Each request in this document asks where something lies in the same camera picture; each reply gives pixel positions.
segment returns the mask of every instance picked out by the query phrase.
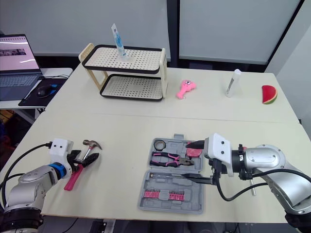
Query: claw hammer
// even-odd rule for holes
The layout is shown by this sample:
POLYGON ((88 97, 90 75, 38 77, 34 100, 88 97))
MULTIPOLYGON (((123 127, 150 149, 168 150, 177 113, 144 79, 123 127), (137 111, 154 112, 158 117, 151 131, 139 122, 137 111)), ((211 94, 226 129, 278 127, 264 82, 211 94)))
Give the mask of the claw hammer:
POLYGON ((84 145, 88 145, 88 150, 85 154, 85 156, 83 157, 83 159, 86 159, 87 156, 91 153, 91 151, 95 148, 95 147, 98 147, 99 149, 102 149, 101 148, 101 145, 98 144, 98 142, 94 141, 94 140, 83 140, 83 144, 84 145))
MULTIPOLYGON (((93 150, 93 148, 98 147, 99 149, 102 149, 101 146, 98 144, 98 142, 93 141, 93 140, 91 140, 91 141, 89 141, 89 140, 84 140, 82 143, 83 143, 84 145, 88 145, 88 150, 87 150, 85 156, 83 157, 83 160, 82 160, 82 161, 84 161, 84 160, 88 157, 88 155, 89 155, 90 152, 93 150)), ((78 169, 77 171, 75 171, 75 172, 72 173, 72 175, 71 175, 69 181, 67 182, 66 186, 64 187, 65 190, 71 191, 71 190, 73 189, 73 186, 74 186, 74 184, 76 183, 78 177, 80 176, 80 174, 81 174, 81 172, 82 172, 84 166, 83 166, 82 164, 79 164, 79 165, 78 165, 78 168, 79 168, 79 169, 78 169)))

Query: laptop keyboard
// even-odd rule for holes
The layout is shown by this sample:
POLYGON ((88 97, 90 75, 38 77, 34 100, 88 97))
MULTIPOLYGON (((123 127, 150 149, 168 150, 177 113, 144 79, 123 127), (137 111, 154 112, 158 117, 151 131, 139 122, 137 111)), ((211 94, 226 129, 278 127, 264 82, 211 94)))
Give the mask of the laptop keyboard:
POLYGON ((0 87, 29 86, 38 75, 1 76, 0 87))

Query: floor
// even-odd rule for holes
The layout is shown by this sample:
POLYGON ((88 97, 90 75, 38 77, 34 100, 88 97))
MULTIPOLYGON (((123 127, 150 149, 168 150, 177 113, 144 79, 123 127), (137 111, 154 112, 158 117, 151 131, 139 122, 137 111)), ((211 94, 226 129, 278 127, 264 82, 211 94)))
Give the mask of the floor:
MULTIPOLYGON (((74 217, 44 216, 39 233, 62 233, 75 221, 74 217)), ((90 232, 92 223, 98 219, 79 218, 68 233, 90 232)), ((297 233, 288 224, 208 223, 170 221, 104 220, 107 227, 103 233, 297 233)))

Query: table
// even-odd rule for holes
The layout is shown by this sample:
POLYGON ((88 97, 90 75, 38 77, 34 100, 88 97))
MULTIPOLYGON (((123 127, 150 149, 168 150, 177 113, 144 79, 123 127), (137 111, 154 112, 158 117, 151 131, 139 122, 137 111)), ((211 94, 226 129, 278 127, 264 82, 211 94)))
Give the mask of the table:
MULTIPOLYGON (((205 207, 201 215, 142 211, 137 207, 143 176, 148 168, 148 153, 155 137, 172 138, 182 133, 187 140, 204 139, 217 132, 231 141, 232 147, 272 144, 283 150, 288 161, 311 176, 311 142, 300 124, 182 119, 149 116, 122 116, 51 109, 43 112, 17 147, 3 171, 26 150, 53 140, 74 141, 74 149, 87 147, 84 139, 98 141, 103 150, 98 161, 83 171, 74 189, 64 191, 67 180, 60 180, 46 196, 43 214, 92 218, 284 223, 284 210, 268 187, 256 188, 232 202, 221 199, 214 186, 205 186, 205 207)), ((49 164, 47 148, 38 149, 22 159, 12 174, 49 164)), ((207 160, 203 175, 210 174, 207 160)), ((9 191, 15 181, 7 185, 9 191)), ((232 196, 249 185, 238 176, 223 175, 221 185, 232 196)))
MULTIPOLYGON (((43 76, 57 76, 57 75, 70 75, 72 73, 71 68, 42 68, 41 69, 43 76)), ((34 87, 30 90, 30 92, 35 89, 35 87, 40 83, 41 81, 38 81, 34 87)), ((0 101, 0 109, 12 109, 14 110, 18 115, 20 115, 22 118, 33 124, 35 119, 33 116, 29 115, 27 112, 23 111, 22 109, 36 109, 36 108, 45 108, 45 106, 19 106, 19 102, 21 100, 8 100, 8 101, 0 101)))
POLYGON ((225 90, 232 74, 230 71, 168 68, 166 98, 160 102, 129 101, 100 96, 96 85, 80 64, 46 110, 66 108, 96 114, 298 123, 274 74, 244 72, 237 94, 227 98, 225 90), (186 99, 178 100, 175 95, 184 79, 194 81, 197 89, 186 93, 186 99), (273 104, 262 104, 263 85, 277 88, 278 96, 273 104))

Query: laptop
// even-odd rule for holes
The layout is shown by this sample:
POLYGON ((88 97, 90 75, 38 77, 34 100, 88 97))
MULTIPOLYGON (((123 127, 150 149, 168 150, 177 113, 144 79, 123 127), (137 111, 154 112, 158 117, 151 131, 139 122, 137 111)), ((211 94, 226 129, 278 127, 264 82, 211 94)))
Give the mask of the laptop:
POLYGON ((26 35, 0 35, 0 100, 21 100, 40 76, 26 35))

